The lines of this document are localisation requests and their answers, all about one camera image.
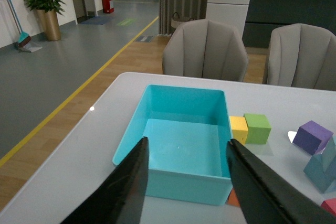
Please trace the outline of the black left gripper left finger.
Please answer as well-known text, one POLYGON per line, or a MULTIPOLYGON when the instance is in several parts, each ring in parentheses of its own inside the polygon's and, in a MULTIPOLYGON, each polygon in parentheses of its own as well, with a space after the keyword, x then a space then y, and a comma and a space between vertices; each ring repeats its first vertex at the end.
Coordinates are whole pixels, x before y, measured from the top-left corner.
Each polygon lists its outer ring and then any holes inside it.
POLYGON ((143 137, 62 223, 140 223, 148 176, 149 140, 143 137))

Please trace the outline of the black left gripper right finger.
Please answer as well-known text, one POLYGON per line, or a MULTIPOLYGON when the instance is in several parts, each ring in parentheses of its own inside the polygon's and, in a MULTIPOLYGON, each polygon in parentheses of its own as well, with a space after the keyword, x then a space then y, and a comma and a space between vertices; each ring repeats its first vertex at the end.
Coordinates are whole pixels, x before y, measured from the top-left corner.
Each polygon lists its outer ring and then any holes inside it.
POLYGON ((247 223, 335 223, 335 216, 300 193, 236 139, 226 158, 247 223))

